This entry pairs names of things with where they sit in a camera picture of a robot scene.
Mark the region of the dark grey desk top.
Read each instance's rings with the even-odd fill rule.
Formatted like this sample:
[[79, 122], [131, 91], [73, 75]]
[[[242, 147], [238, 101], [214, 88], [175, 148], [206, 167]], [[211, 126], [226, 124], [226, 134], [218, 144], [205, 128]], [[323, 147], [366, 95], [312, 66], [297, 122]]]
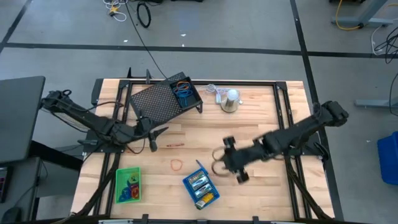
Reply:
[[28, 157], [45, 77], [0, 80], [0, 164]]

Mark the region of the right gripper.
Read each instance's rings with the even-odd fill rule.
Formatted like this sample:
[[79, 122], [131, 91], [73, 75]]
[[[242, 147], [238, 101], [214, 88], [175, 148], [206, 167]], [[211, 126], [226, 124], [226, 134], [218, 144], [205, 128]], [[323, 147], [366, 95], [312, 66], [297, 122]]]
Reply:
[[211, 170], [218, 177], [230, 177], [232, 173], [236, 176], [238, 184], [249, 180], [249, 175], [244, 167], [257, 160], [268, 157], [265, 149], [260, 143], [242, 149], [217, 147], [211, 153], [213, 162]]

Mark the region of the blue floor bin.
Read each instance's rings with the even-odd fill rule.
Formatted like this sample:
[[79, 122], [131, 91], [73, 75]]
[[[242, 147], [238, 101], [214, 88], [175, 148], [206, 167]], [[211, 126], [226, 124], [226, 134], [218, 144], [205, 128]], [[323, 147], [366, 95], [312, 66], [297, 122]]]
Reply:
[[377, 141], [382, 180], [398, 185], [398, 131]]

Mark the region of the black perforated metal riser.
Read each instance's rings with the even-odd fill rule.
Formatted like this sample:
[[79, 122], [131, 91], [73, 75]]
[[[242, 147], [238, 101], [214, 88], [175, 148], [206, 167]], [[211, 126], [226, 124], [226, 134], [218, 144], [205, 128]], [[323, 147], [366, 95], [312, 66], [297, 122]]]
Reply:
[[131, 96], [130, 104], [138, 117], [146, 116], [159, 125], [165, 124], [171, 119], [195, 108], [199, 113], [203, 112], [203, 104], [197, 107], [182, 110], [174, 97], [170, 84], [187, 77], [183, 72], [158, 82]]

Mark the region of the green plastic tray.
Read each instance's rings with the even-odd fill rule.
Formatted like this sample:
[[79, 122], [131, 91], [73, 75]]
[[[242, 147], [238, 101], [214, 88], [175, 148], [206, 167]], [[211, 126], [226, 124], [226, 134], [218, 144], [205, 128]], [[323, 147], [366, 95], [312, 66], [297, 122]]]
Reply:
[[[115, 203], [116, 204], [121, 204], [119, 203], [119, 196], [121, 194], [121, 192], [123, 191], [123, 188], [129, 186], [128, 183], [128, 178], [130, 177], [131, 174], [134, 173], [139, 173], [140, 174], [140, 178], [141, 178], [141, 168], [140, 167], [130, 167], [130, 168], [125, 168], [125, 169], [118, 169], [116, 171], [116, 188], [115, 188]], [[122, 202], [122, 203], [132, 203], [132, 202], [140, 202], [141, 201], [141, 179], [139, 182], [139, 189], [140, 189], [140, 199], [138, 200], [133, 200], [132, 198], [126, 202]]]

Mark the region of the teal rubber band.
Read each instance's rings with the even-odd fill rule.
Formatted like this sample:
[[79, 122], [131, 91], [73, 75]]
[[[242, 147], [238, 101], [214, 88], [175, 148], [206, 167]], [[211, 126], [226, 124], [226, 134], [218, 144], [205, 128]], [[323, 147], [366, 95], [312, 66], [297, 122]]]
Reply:
[[191, 95], [192, 95], [192, 93], [178, 93], [177, 94], [182, 106], [188, 105], [187, 98], [189, 98]]
[[185, 98], [193, 94], [190, 86], [177, 86], [172, 89], [177, 97]]

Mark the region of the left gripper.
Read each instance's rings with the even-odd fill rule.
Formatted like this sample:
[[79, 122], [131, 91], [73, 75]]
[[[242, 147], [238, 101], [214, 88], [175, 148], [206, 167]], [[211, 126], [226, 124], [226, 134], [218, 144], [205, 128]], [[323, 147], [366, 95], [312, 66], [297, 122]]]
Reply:
[[158, 127], [158, 125], [156, 121], [146, 116], [141, 116], [137, 119], [135, 137], [149, 138], [150, 141], [155, 141], [159, 135], [168, 130], [168, 127], [164, 127], [154, 131], [154, 128]]

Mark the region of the blue plastic slotted basket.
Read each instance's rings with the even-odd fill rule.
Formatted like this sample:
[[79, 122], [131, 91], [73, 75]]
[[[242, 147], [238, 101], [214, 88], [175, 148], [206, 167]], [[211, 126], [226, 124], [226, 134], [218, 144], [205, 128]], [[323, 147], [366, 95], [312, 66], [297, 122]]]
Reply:
[[195, 191], [196, 191], [196, 190], [193, 190], [193, 189], [192, 189], [191, 184], [188, 182], [188, 178], [189, 178], [191, 175], [193, 175], [193, 174], [195, 174], [195, 173], [197, 173], [197, 172], [199, 172], [199, 171], [203, 171], [203, 172], [206, 174], [206, 176], [207, 176], [207, 178], [208, 178], [208, 183], [207, 183], [207, 184], [210, 184], [210, 185], [213, 187], [213, 188], [212, 188], [212, 191], [209, 192], [209, 193], [213, 193], [214, 198], [213, 198], [213, 200], [210, 201], [207, 205], [205, 205], [204, 208], [206, 208], [206, 207], [208, 207], [210, 204], [212, 204], [213, 202], [215, 202], [216, 200], [218, 200], [218, 199], [220, 198], [220, 193], [218, 192], [218, 190], [216, 189], [214, 183], [213, 183], [212, 180], [210, 179], [210, 176], [208, 175], [208, 171], [207, 171], [206, 169], [201, 169], [201, 168], [199, 168], [198, 170], [196, 170], [195, 172], [193, 172], [192, 174], [190, 174], [189, 176], [187, 176], [186, 178], [184, 178], [184, 179], [182, 180], [182, 182], [183, 182], [183, 184], [184, 184], [184, 186], [185, 186], [187, 192], [189, 193], [190, 197], [192, 198], [192, 200], [193, 200], [193, 202], [194, 202], [194, 204], [195, 204], [195, 203], [196, 203], [197, 201], [199, 201], [202, 197], [201, 197], [201, 198], [196, 198], [196, 196], [195, 196]]

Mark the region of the black plastic slotted basket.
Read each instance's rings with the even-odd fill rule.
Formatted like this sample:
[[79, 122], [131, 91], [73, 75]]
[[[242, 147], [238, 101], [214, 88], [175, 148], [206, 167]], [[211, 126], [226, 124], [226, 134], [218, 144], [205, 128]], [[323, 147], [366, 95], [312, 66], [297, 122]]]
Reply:
[[[187, 101], [188, 101], [188, 105], [187, 105], [187, 106], [182, 106], [181, 103], [180, 103], [179, 98], [178, 98], [178, 97], [173, 93], [173, 91], [172, 91], [172, 89], [175, 88], [175, 87], [176, 87], [176, 84], [177, 84], [178, 82], [180, 82], [180, 81], [188, 81], [188, 82], [190, 82], [191, 90], [192, 90], [192, 92], [193, 92], [193, 94], [192, 94], [189, 98], [187, 98]], [[202, 101], [202, 99], [201, 99], [201, 97], [200, 97], [200, 95], [199, 95], [199, 93], [198, 93], [196, 87], [194, 86], [194, 84], [193, 84], [193, 82], [192, 82], [192, 80], [191, 80], [190, 77], [185, 77], [185, 78], [180, 79], [180, 80], [178, 80], [178, 81], [172, 82], [172, 83], [170, 84], [170, 88], [171, 88], [171, 91], [172, 91], [174, 97], [175, 97], [176, 100], [177, 100], [177, 103], [178, 103], [179, 107], [180, 107], [182, 110], [188, 110], [189, 108], [197, 107], [198, 105], [201, 105], [201, 104], [203, 103], [203, 101]]]

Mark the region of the black aluminium rig frame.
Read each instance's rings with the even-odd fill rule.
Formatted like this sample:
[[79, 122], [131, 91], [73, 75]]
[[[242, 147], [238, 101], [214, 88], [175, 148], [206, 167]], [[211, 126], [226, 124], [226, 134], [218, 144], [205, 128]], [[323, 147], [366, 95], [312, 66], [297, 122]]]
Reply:
[[[183, 178], [200, 166], [209, 169], [211, 153], [223, 145], [223, 138], [234, 136], [238, 147], [289, 121], [299, 121], [310, 113], [303, 83], [259, 80], [220, 80], [217, 86], [238, 89], [243, 103], [234, 113], [225, 113], [205, 92], [206, 80], [195, 80], [203, 100], [203, 112], [187, 111], [163, 125], [168, 130], [157, 138], [158, 150], [152, 152], [148, 141], [137, 141], [121, 155], [121, 168], [140, 167], [140, 202], [115, 203], [114, 190], [105, 188], [92, 212], [111, 218], [131, 218], [139, 222], [148, 215], [149, 223], [247, 223], [253, 217], [261, 222], [291, 221], [294, 218], [290, 189], [283, 161], [256, 162], [247, 167], [249, 180], [241, 185], [235, 177], [215, 175], [220, 198], [198, 210], [183, 185]], [[167, 147], [184, 143], [184, 146]], [[180, 159], [180, 171], [170, 168], [172, 159]]]

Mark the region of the black computer mouse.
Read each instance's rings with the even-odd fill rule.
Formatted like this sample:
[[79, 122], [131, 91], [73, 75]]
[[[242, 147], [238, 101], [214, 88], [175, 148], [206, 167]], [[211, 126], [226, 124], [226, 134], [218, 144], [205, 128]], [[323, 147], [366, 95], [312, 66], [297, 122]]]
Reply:
[[8, 209], [2, 216], [0, 224], [16, 224], [21, 221], [21, 208], [12, 207]]

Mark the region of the black keyboard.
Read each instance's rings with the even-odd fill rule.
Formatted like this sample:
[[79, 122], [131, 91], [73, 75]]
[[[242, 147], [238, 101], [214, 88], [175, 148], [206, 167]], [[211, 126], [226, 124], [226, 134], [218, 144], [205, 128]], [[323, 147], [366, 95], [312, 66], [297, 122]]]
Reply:
[[6, 200], [8, 180], [9, 168], [0, 167], [0, 203], [4, 203]]

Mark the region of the small grey box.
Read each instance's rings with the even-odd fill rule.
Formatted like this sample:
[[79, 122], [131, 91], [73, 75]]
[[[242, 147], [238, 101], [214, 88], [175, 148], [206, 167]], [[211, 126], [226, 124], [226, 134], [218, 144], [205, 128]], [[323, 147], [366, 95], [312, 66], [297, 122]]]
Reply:
[[199, 171], [188, 178], [188, 182], [193, 185], [194, 183], [202, 183], [207, 181], [207, 176], [203, 171]]

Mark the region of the small yellow object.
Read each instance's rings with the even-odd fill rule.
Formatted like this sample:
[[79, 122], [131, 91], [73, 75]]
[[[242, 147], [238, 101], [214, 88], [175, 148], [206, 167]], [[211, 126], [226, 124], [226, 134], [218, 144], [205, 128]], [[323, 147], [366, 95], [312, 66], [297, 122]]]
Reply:
[[210, 201], [212, 201], [214, 198], [213, 193], [207, 193], [204, 195], [199, 201], [195, 203], [195, 206], [197, 209], [201, 210], [207, 205]]

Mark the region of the grey desk foot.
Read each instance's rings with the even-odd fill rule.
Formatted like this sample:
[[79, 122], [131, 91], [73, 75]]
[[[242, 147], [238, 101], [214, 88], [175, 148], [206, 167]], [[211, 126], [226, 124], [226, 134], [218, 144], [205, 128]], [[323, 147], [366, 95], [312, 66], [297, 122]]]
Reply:
[[372, 108], [398, 108], [398, 98], [391, 100], [354, 100], [354, 105]]
[[378, 27], [389, 26], [394, 23], [393, 19], [383, 19], [375, 17], [388, 0], [371, 0], [368, 7], [359, 16], [340, 17], [340, 9], [345, 1], [358, 1], [360, 4], [367, 0], [329, 0], [338, 2], [335, 16], [331, 18], [331, 23], [337, 28], [345, 31], [362, 29], [366, 26]]

